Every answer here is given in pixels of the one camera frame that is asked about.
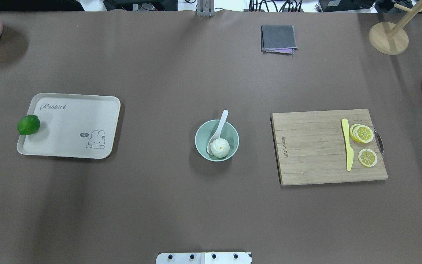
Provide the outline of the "white ceramic spoon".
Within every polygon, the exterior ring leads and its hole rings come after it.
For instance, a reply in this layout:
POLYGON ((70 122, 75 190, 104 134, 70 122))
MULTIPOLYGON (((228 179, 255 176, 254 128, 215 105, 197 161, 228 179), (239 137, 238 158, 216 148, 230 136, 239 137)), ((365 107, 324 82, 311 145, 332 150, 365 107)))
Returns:
POLYGON ((212 153, 212 143, 215 140, 217 140, 217 139, 219 139, 221 137, 221 131, 222 131, 222 128, 224 127, 224 124, 226 122, 228 113, 229 113, 228 110, 223 110, 222 115, 221 115, 221 118, 220 118, 220 120, 218 122, 218 126, 216 128, 216 131, 211 136, 211 138, 210 138, 210 140, 209 140, 209 142, 207 144, 207 152, 210 155, 213 155, 213 153, 212 153))

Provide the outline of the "white steamed bun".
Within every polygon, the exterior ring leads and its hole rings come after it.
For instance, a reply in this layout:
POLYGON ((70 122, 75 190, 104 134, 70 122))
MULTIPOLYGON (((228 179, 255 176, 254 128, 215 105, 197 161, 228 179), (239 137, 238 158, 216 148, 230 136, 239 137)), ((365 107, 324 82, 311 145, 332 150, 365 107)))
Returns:
POLYGON ((211 144, 211 153, 217 158, 227 157, 230 152, 230 145, 226 139, 218 138, 211 144))

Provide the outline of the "mint green bowl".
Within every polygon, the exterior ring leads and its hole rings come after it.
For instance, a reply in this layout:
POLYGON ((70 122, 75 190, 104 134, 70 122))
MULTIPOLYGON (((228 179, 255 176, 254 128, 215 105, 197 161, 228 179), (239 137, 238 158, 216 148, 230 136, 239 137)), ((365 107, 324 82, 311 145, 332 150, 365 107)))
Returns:
POLYGON ((221 137, 228 141, 230 145, 229 153, 226 157, 218 158, 207 152, 207 144, 218 127, 219 120, 214 119, 205 122, 198 128, 195 135, 195 147, 201 157, 212 162, 221 162, 231 159, 239 148, 240 138, 237 130, 229 122, 225 122, 221 130, 221 137))

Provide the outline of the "bamboo cutting board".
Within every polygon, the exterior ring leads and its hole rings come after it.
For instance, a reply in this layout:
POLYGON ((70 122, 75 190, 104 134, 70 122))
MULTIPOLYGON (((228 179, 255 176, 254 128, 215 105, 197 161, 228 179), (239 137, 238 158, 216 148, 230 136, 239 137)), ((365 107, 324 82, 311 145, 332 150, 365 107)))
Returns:
POLYGON ((341 119, 349 125, 373 129, 367 109, 273 113, 273 129, 280 184, 328 184, 386 180, 388 174, 376 140, 360 143, 350 137, 353 166, 346 169, 346 149, 341 119), (358 161, 361 149, 377 154, 377 164, 365 167, 358 161))

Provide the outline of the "grey folded cloth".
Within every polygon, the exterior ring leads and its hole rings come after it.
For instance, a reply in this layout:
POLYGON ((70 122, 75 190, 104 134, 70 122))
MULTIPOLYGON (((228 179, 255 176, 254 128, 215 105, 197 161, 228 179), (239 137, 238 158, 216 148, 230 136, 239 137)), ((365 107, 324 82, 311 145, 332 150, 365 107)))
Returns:
POLYGON ((293 25, 262 25, 261 50, 283 55, 292 55, 298 50, 293 25))

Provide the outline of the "cream rabbit tray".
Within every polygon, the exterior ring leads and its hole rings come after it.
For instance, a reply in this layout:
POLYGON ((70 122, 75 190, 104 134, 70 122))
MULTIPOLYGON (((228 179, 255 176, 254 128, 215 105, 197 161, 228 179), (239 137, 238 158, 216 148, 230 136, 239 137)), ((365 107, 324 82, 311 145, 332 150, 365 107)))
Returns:
POLYGON ((121 110, 114 96, 42 92, 35 95, 28 115, 36 115, 37 133, 21 135, 20 154, 104 159, 113 149, 121 110))

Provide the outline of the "yellow plastic knife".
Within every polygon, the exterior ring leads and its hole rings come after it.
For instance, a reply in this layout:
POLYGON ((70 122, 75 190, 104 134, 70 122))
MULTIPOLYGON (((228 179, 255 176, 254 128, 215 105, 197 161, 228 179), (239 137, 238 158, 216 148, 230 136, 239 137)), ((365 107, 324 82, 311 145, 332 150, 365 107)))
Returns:
POLYGON ((353 160, 354 160, 354 150, 350 146, 350 134, 349 134, 349 122, 347 119, 341 119, 341 127, 345 142, 345 151, 346 151, 346 169, 348 172, 352 169, 353 160))

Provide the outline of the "lemon slice stack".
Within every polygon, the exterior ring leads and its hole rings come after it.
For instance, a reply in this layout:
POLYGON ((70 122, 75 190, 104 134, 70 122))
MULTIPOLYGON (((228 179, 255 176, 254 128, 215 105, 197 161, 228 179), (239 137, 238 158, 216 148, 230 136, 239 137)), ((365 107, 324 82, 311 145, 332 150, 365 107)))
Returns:
POLYGON ((354 124, 349 129, 350 137, 360 143, 369 143, 374 140, 374 132, 366 125, 354 124))

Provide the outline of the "green lime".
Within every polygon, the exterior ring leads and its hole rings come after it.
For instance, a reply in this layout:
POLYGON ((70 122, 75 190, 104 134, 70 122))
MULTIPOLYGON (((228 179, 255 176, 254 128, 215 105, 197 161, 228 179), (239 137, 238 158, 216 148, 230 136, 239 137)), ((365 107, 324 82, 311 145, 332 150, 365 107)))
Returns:
POLYGON ((21 118, 17 124, 17 130, 20 135, 30 135, 37 133, 41 122, 37 115, 26 115, 21 118))

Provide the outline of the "wooden cup tree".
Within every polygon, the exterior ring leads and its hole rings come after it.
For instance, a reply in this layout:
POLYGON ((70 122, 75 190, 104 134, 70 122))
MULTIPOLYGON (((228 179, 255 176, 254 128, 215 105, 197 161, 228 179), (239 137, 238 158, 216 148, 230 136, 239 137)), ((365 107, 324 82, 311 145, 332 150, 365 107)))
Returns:
POLYGON ((378 51, 386 55, 400 55, 405 52, 409 44, 408 35, 403 30, 408 22, 418 13, 422 12, 422 0, 418 1, 412 8, 404 7, 397 3, 394 7, 406 12, 403 18, 397 23, 379 22, 369 30, 369 41, 378 51))

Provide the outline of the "aluminium frame post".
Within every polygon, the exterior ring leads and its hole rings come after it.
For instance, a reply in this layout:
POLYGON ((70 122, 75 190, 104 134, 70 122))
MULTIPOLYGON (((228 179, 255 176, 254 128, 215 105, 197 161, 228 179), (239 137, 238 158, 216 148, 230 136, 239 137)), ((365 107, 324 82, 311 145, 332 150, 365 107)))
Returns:
POLYGON ((196 13, 198 17, 213 17, 215 15, 214 0, 197 0, 196 13))

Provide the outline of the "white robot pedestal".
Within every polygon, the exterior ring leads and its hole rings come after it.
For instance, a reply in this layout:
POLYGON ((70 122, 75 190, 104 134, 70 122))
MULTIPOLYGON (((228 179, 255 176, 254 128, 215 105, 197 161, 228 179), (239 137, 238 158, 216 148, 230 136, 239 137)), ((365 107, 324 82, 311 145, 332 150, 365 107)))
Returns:
POLYGON ((160 253, 156 264, 251 264, 252 255, 247 252, 186 252, 160 253))

